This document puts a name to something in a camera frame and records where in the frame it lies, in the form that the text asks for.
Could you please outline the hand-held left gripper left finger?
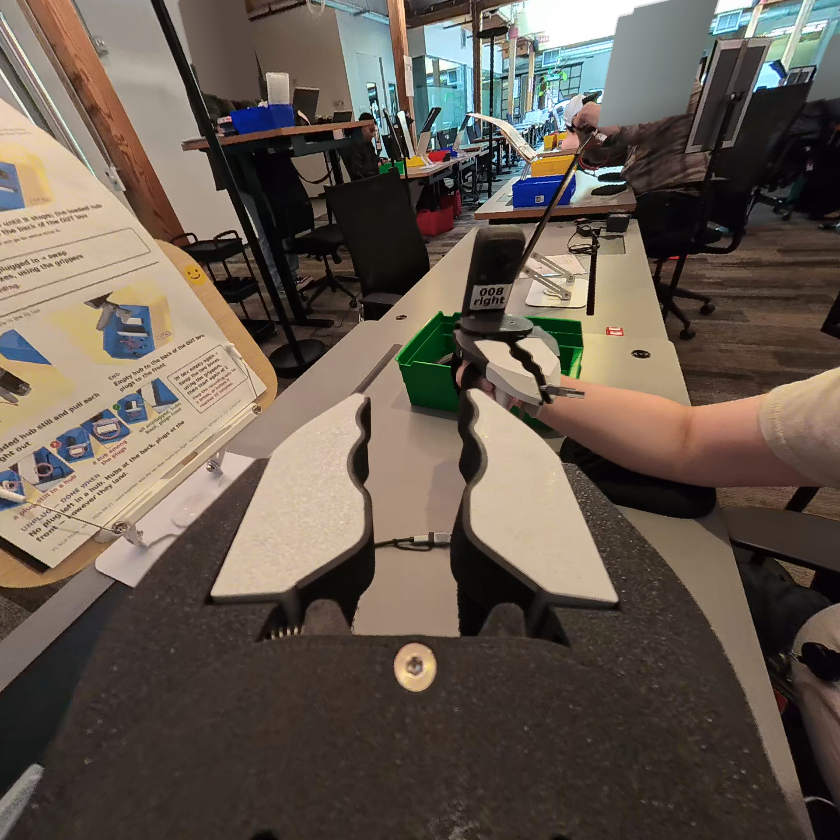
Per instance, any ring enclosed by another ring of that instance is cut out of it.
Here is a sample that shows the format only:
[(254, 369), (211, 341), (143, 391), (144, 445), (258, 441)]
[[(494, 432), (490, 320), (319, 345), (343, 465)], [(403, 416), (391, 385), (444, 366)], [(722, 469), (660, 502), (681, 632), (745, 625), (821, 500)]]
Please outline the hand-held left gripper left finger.
[(273, 602), (299, 626), (318, 600), (352, 624), (373, 581), (369, 475), (371, 399), (354, 393), (284, 440), (268, 458), (210, 597)]

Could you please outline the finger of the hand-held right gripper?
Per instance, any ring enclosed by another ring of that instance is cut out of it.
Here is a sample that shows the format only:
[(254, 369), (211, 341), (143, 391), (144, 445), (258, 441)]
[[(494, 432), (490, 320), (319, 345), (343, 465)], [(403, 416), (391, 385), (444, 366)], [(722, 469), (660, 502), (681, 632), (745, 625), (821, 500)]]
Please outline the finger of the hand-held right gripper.
[(553, 396), (551, 390), (562, 386), (559, 345), (549, 333), (532, 329), (528, 336), (511, 345), (511, 352), (531, 373), (541, 396)]
[(495, 389), (497, 402), (503, 407), (518, 406), (521, 414), (536, 418), (548, 404), (539, 394), (531, 373), (511, 352), (516, 341), (479, 338), (472, 342), (472, 364)]

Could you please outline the green plastic bin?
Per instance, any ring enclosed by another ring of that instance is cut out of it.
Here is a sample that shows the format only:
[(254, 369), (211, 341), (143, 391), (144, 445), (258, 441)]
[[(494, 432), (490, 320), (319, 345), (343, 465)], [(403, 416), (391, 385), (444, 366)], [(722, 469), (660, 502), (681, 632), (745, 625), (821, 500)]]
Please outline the green plastic bin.
[[(396, 361), (412, 405), (457, 413), (459, 397), (450, 361), (442, 362), (442, 359), (450, 357), (455, 350), (454, 330), (459, 317), (458, 311), (438, 312), (397, 354)], [(528, 316), (528, 320), (556, 340), (562, 373), (578, 379), (584, 354), (581, 322), (536, 316)]]

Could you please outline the person's right hand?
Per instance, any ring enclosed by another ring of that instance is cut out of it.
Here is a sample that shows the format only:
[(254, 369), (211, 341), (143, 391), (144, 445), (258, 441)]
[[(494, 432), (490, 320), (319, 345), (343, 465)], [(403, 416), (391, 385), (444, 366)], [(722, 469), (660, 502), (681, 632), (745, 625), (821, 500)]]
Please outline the person's right hand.
[[(453, 380), (459, 393), (466, 393), (470, 389), (479, 390), (487, 395), (493, 405), (499, 406), (501, 410), (518, 420), (521, 421), (527, 416), (520, 413), (518, 406), (507, 408), (500, 405), (496, 400), (494, 387), (479, 374), (473, 364), (456, 361), (453, 367)], [(583, 391), (585, 398), (557, 397), (553, 402), (543, 405), (537, 419), (562, 436), (577, 434), (576, 439), (583, 442), (582, 436), (593, 434), (596, 423), (605, 418), (606, 405), (611, 399), (612, 390), (608, 386), (575, 380), (565, 374), (562, 376), (562, 387)]]

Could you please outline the white tablet stand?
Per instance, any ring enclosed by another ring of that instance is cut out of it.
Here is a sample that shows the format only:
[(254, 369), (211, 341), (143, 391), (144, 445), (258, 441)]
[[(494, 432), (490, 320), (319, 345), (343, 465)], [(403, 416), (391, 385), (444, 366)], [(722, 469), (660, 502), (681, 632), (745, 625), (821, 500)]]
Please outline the white tablet stand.
[(520, 276), (530, 280), (526, 304), (533, 308), (584, 309), (589, 267), (576, 255), (531, 255)]

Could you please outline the red plastic bin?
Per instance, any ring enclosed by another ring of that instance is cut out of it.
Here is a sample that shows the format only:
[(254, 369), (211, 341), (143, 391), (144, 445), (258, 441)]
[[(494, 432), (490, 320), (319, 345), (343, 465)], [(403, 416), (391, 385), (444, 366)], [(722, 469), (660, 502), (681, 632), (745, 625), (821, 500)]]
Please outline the red plastic bin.
[(421, 235), (429, 238), (453, 230), (462, 208), (459, 189), (439, 195), (425, 192), (416, 206), (416, 224)]

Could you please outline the blue plastic bin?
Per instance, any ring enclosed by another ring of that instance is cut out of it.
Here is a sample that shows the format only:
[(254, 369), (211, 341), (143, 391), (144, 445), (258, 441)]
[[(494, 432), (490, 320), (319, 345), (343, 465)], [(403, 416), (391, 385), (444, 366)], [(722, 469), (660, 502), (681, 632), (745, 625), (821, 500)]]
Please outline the blue plastic bin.
[(565, 184), (558, 206), (569, 205), (576, 191), (576, 174), (564, 175), (529, 175), (515, 181), (511, 189), (511, 206), (521, 208), (544, 209), (554, 197), (554, 194)]

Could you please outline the black office chair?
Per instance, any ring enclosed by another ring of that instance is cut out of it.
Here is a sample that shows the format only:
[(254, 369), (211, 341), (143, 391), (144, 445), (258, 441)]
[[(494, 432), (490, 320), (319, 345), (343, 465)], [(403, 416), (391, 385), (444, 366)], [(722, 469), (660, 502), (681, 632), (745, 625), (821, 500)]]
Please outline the black office chair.
[(391, 169), (328, 186), (325, 198), (360, 282), (360, 317), (380, 320), (430, 268), (404, 183)]
[(685, 144), (688, 155), (709, 154), (698, 191), (674, 188), (636, 199), (646, 255), (656, 264), (653, 280), (663, 320), (673, 314), (681, 322), (682, 340), (692, 340), (695, 331), (677, 298), (700, 301), (700, 314), (716, 308), (710, 298), (678, 288), (687, 258), (727, 255), (739, 247), (771, 157), (811, 89), (809, 76), (805, 83), (756, 89), (772, 43), (771, 38), (717, 41)]

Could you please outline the white stand base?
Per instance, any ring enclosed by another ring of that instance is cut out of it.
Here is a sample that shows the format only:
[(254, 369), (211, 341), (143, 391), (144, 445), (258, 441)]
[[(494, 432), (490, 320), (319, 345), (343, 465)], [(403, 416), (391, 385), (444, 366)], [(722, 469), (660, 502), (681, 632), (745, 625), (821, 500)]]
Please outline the white stand base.
[(121, 538), (97, 558), (97, 572), (135, 587), (174, 541), (254, 462), (247, 456), (227, 453), (219, 468), (201, 467), (138, 523), (142, 545)]

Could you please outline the wooden stand board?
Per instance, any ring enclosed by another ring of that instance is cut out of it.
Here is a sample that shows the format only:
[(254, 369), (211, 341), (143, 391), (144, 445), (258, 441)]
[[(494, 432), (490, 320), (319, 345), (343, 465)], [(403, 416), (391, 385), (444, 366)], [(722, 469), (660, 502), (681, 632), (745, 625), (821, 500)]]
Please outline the wooden stand board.
[[(183, 275), (185, 283), (193, 290), (209, 315), (223, 332), (229, 347), (235, 347), (234, 360), (245, 362), (255, 378), (266, 385), (266, 390), (259, 396), (252, 397), (246, 408), (242, 409), (227, 425), (211, 436), (205, 443), (199, 445), (192, 452), (185, 455), (151, 490), (147, 498), (141, 500), (129, 510), (129, 524), (133, 526), (132, 539), (140, 539), (137, 530), (139, 521), (163, 499), (165, 499), (184, 480), (203, 466), (210, 470), (221, 466), (223, 456), (234, 438), (242, 433), (257, 416), (267, 409), (277, 396), (277, 380), (273, 375), (270, 363), (228, 306), (212, 282), (199, 269), (196, 262), (191, 260), (182, 250), (174, 245), (158, 241), (161, 251), (167, 256), (177, 270)], [(101, 542), (90, 539), (80, 546), (71, 556), (62, 561), (54, 569), (37, 572), (17, 560), (9, 552), (2, 550), (1, 586), (3, 590), (27, 590), (43, 585), (55, 584), (78, 574), (91, 567), (95, 561), (113, 543), (126, 537), (121, 534), (119, 539)]]

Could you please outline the black utility cart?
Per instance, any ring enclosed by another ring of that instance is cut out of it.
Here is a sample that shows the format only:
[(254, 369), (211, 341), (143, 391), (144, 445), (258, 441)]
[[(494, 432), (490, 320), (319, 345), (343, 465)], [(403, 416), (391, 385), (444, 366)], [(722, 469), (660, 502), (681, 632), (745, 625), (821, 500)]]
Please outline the black utility cart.
[[(208, 239), (200, 239), (194, 233), (183, 233), (170, 241), (205, 270), (226, 303), (241, 310), (240, 321), (256, 342), (265, 342), (277, 334), (276, 323), (251, 265), (245, 241), (237, 231), (229, 229)], [(265, 312), (264, 318), (253, 318), (249, 314), (246, 302), (251, 298), (259, 300)]]

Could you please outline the wooden high table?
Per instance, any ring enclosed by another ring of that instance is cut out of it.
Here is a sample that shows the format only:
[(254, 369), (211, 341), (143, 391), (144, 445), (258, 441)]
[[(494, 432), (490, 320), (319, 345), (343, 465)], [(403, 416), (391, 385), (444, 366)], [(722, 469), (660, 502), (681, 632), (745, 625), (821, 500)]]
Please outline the wooden high table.
[(373, 120), (321, 123), (246, 134), (216, 135), (215, 139), (229, 155), (273, 150), (289, 156), (306, 156), (338, 151), (360, 143), (364, 139), (363, 130), (375, 127)]

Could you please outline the printed instruction sheet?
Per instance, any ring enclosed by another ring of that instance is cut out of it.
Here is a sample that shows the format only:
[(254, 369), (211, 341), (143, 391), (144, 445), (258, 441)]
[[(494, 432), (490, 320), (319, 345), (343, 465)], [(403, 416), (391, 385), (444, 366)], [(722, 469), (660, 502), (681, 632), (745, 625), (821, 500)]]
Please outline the printed instruction sheet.
[(37, 572), (266, 390), (158, 241), (2, 101), (2, 550)]

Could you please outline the blue storage bin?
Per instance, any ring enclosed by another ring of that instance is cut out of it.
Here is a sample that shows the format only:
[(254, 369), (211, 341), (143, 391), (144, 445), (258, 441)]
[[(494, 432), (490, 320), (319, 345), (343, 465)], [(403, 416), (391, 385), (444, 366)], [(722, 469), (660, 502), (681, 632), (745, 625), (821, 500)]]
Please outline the blue storage bin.
[(230, 119), (239, 135), (294, 128), (297, 112), (290, 104), (268, 104), (231, 111)]

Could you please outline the black pole stand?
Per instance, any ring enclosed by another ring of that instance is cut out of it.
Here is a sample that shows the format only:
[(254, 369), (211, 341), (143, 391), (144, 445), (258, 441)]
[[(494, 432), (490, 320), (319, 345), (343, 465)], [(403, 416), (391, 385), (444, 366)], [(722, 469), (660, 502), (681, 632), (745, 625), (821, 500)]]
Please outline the black pole stand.
[(278, 378), (294, 380), (308, 371), (326, 353), (326, 346), (317, 339), (306, 339), (299, 342), (292, 331), (291, 322), (282, 304), (277, 284), (270, 272), (263, 249), (254, 226), (251, 223), (247, 208), (236, 185), (228, 160), (218, 141), (217, 133), (210, 120), (203, 95), (198, 87), (193, 70), (187, 60), (181, 40), (175, 30), (172, 18), (164, 1), (152, 1), (152, 8), (161, 27), (166, 44), (171, 52), (176, 68), (182, 79), (185, 93), (190, 103), (193, 116), (198, 128), (207, 143), (207, 151), (211, 161), (214, 161), (222, 176), (227, 194), (234, 206), (238, 220), (245, 232), (248, 245), (255, 256), (255, 261), (261, 272), (272, 305), (278, 316), (280, 326), (286, 335), (286, 343), (269, 356), (269, 362)]

